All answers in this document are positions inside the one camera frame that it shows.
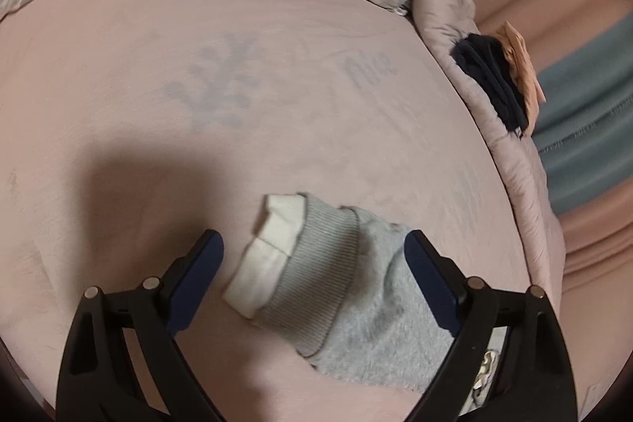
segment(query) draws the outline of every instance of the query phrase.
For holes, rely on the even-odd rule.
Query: teal curtain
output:
[[[534,143],[557,214],[633,174],[633,13],[539,74]]]

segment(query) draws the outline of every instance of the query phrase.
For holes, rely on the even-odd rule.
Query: black cloth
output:
[[[492,36],[470,34],[460,40],[451,56],[460,69],[473,78],[490,98],[508,131],[525,131],[525,99],[510,77],[510,65],[501,42]]]

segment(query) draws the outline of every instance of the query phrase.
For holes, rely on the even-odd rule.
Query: metal pin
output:
[[[540,286],[538,286],[538,285],[530,286],[530,293],[534,297],[537,297],[538,299],[542,299],[543,297],[545,297],[545,290],[540,288]]]
[[[160,279],[154,276],[143,281],[143,288],[145,288],[146,290],[153,290],[154,288],[157,288],[158,285],[160,285]]]
[[[468,278],[468,281],[466,283],[473,290],[481,290],[483,287],[485,287],[485,281],[477,276]]]
[[[97,295],[99,295],[99,288],[97,288],[97,286],[88,286],[83,293],[83,296],[87,299],[94,299]]]

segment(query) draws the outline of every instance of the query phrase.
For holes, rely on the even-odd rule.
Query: blue gripper pad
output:
[[[194,247],[190,255],[184,258],[188,261],[188,269],[169,299],[169,318],[165,327],[172,338],[191,324],[224,258],[224,242],[219,233],[213,232],[206,242],[203,238],[204,235],[196,245],[200,248]]]
[[[461,321],[457,316],[458,299],[454,296],[436,263],[429,256],[429,252],[437,254],[432,247],[427,251],[425,245],[417,239],[414,231],[410,232],[404,239],[404,258],[431,308],[433,317],[440,327],[448,329],[455,338],[461,329]]]

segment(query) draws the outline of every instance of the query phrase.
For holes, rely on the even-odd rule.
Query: ribbed cuff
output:
[[[255,323],[288,340],[304,358],[321,349],[356,270],[358,219],[309,193],[306,220],[272,299]]]

